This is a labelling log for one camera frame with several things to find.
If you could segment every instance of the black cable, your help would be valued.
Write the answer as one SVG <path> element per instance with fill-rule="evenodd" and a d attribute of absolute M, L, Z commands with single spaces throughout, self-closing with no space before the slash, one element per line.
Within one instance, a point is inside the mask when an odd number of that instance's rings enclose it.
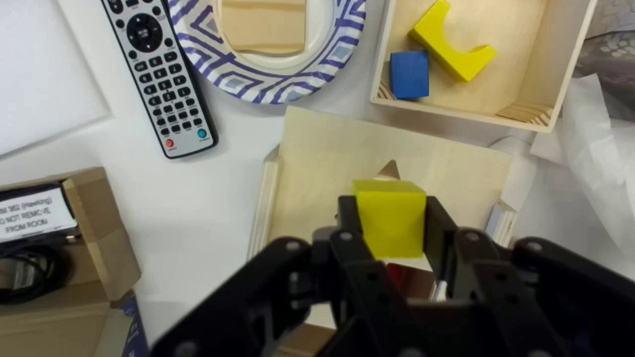
<path fill-rule="evenodd" d="M 29 285 L 17 289 L 0 287 L 0 305 L 17 305 L 55 291 L 71 273 L 71 259 L 55 237 L 3 243 L 0 245 L 0 261 L 1 259 L 25 263 L 33 269 L 33 279 Z"/>

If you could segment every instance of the plate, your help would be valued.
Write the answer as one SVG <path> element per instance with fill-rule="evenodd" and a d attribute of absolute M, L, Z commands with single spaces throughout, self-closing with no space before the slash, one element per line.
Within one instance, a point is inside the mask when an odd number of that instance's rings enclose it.
<path fill-rule="evenodd" d="M 307 41 L 299 55 L 236 53 L 222 37 L 222 5 L 212 0 L 168 0 L 182 51 L 222 90 L 251 102 L 283 104 L 315 92 L 345 67 L 363 25 L 365 0 L 307 0 Z"/>

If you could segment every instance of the yellow block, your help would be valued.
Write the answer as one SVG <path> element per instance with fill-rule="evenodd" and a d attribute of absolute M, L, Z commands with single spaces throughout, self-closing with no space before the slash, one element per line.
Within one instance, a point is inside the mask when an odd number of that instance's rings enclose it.
<path fill-rule="evenodd" d="M 418 17 L 410 29 L 410 37 L 422 43 L 452 75 L 472 81 L 496 57 L 496 49 L 492 45 L 478 45 L 470 51 L 454 49 L 444 35 L 448 9 L 448 0 L 436 0 L 428 11 Z"/>
<path fill-rule="evenodd" d="M 426 194 L 408 180 L 353 182 L 361 229 L 374 257 L 422 255 Z"/>

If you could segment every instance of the cardboard box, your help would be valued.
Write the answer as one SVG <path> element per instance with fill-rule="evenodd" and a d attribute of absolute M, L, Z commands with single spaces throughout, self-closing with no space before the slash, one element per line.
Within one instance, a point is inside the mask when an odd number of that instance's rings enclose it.
<path fill-rule="evenodd" d="M 140 277 L 128 235 L 118 217 L 116 202 L 103 168 L 89 168 L 41 180 L 1 186 L 37 188 L 59 184 L 71 213 L 77 219 L 79 241 L 67 245 L 73 273 L 63 289 L 47 293 L 23 305 L 0 305 L 0 348 L 13 357 L 105 357 L 122 354 L 130 326 L 140 328 L 134 299 L 128 295 Z M 126 334 L 116 346 L 116 330 Z"/>

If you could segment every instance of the white paper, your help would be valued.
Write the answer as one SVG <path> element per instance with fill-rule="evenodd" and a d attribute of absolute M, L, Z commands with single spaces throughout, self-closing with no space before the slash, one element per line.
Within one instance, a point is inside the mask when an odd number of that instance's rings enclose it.
<path fill-rule="evenodd" d="M 75 225 L 61 188 L 0 200 L 0 243 Z"/>
<path fill-rule="evenodd" d="M 624 255 L 635 257 L 635 209 L 597 75 L 571 81 L 557 124 L 563 156 L 597 217 Z"/>
<path fill-rule="evenodd" d="M 513 156 L 499 200 L 515 211 L 519 211 L 523 202 L 527 200 L 537 172 L 535 158 L 527 154 L 531 142 L 529 136 L 531 134 L 507 134 L 490 144 L 490 148 Z"/>
<path fill-rule="evenodd" d="M 3 0 L 0 31 L 0 154 L 107 116 L 57 1 Z"/>
<path fill-rule="evenodd" d="M 563 156 L 563 150 L 557 138 L 557 130 L 535 134 L 535 140 L 531 142 L 529 152 L 553 164 L 567 164 L 567 158 Z"/>

